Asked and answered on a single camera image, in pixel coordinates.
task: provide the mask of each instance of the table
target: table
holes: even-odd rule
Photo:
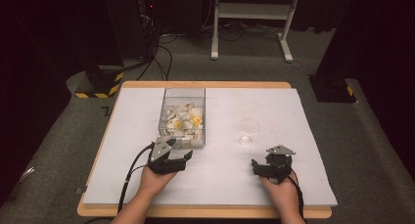
[[[121,91],[140,88],[173,88],[173,87],[203,87],[203,88],[249,88],[249,89],[290,89],[291,86],[286,82],[237,82],[237,81],[126,81],[122,84]],[[91,169],[86,186],[91,183],[94,170],[96,170],[100,155],[105,150],[105,141],[110,140],[108,136],[111,132],[111,124],[114,114],[120,105],[115,103],[113,115],[107,126],[100,149]],[[116,216],[117,203],[85,203],[85,193],[82,194],[78,205],[78,214],[81,216]],[[329,205],[306,205],[304,207],[304,218],[328,218],[332,214]],[[188,217],[188,218],[278,218],[279,214],[272,204],[263,205],[237,205],[237,204],[153,204],[148,213],[149,217]]]

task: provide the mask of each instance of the hand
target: hand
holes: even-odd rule
[[[154,173],[149,167],[145,166],[141,173],[140,187],[138,188],[137,194],[145,193],[154,198],[162,192],[167,183],[173,179],[176,174],[177,172],[159,175]]]
[[[294,172],[290,174],[290,177],[298,183]],[[288,178],[280,184],[274,184],[266,177],[259,177],[259,180],[280,212],[282,223],[304,223],[300,216],[296,187]]]
[[[141,172],[140,187],[138,188],[137,194],[114,218],[112,224],[144,223],[147,211],[149,210],[153,199],[162,192],[167,183],[176,174],[177,173],[168,173],[165,175],[158,175],[149,167],[145,166]]]

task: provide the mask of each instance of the white paper sheet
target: white paper sheet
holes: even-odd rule
[[[132,161],[159,135],[163,93],[163,88],[121,89],[84,203],[118,203]],[[266,149],[284,145],[297,152],[293,169],[304,204],[337,205],[296,89],[208,88],[206,93],[207,144],[194,150],[186,170],[154,203],[271,204],[253,174],[251,159],[265,164]],[[247,117],[259,121],[261,128],[254,144],[244,148],[238,143],[238,123]],[[187,152],[173,150],[170,157]],[[147,158],[144,153],[136,165]],[[140,174],[133,174],[125,202],[135,194]]]

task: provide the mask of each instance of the black stand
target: black stand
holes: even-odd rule
[[[123,72],[101,70],[95,74],[85,74],[79,82],[75,96],[77,98],[110,98],[119,87]]]
[[[357,22],[357,5],[350,0],[315,75],[308,77],[318,102],[356,103],[345,79],[367,51],[364,22]]]
[[[344,80],[332,80],[330,78],[308,77],[314,95],[318,102],[328,103],[356,103],[353,91]]]

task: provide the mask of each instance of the wooden table edge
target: wooden table edge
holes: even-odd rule
[[[291,88],[272,81],[125,81],[122,88]]]
[[[114,217],[117,204],[85,204],[84,194],[77,213],[85,217]],[[332,215],[332,208],[325,205],[306,205],[305,219],[325,219]],[[273,205],[207,205],[207,204],[154,204],[147,217],[158,218],[247,218],[277,219],[279,213]]]

